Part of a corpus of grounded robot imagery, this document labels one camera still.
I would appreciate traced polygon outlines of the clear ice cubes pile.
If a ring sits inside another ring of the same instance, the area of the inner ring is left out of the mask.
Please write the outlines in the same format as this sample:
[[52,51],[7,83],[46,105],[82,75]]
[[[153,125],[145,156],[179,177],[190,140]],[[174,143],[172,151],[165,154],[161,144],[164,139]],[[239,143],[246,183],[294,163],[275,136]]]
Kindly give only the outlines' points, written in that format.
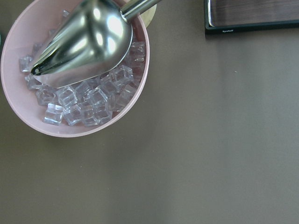
[[32,45],[31,54],[19,58],[20,72],[29,92],[35,95],[35,105],[41,112],[34,117],[46,125],[102,126],[121,113],[139,92],[148,59],[147,43],[133,24],[133,40],[124,59],[114,69],[77,84],[55,89],[36,80],[29,66],[42,47]]

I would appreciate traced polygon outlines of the steel ice scoop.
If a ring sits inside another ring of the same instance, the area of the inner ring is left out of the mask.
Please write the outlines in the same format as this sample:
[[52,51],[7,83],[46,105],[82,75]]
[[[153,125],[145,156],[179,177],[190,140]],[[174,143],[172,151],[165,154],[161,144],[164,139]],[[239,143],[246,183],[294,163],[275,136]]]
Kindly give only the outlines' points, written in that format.
[[31,61],[30,73],[53,88],[96,77],[115,68],[133,39],[131,21],[158,3],[84,0],[68,15]]

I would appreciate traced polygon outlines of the round wooden coaster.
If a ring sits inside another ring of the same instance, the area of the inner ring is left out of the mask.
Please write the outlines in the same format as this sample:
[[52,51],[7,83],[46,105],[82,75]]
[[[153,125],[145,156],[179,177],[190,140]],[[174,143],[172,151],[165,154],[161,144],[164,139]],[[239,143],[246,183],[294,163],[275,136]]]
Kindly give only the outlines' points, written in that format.
[[157,9],[157,4],[155,4],[150,9],[148,9],[147,11],[145,11],[140,15],[145,27],[148,27],[152,22],[154,15],[156,13],[156,9]]

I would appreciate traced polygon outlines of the pink bowl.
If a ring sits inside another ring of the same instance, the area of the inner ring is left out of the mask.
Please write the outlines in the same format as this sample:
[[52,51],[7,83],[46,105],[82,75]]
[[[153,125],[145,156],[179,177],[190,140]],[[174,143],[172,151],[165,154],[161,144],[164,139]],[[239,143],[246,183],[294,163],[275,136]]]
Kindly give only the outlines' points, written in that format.
[[46,32],[59,23],[62,10],[72,11],[78,0],[35,0],[15,20],[11,27],[1,55],[0,74],[2,89],[14,113],[26,125],[36,131],[61,138],[80,137],[100,131],[121,119],[138,100],[148,74],[150,63],[150,42],[146,27],[140,16],[133,21],[133,30],[139,41],[146,43],[144,73],[140,85],[128,103],[121,111],[113,114],[113,118],[101,125],[85,127],[83,124],[74,126],[62,122],[55,126],[43,122],[45,107],[37,103],[36,95],[27,89],[24,73],[19,68],[19,58],[28,54],[34,43],[46,39]]

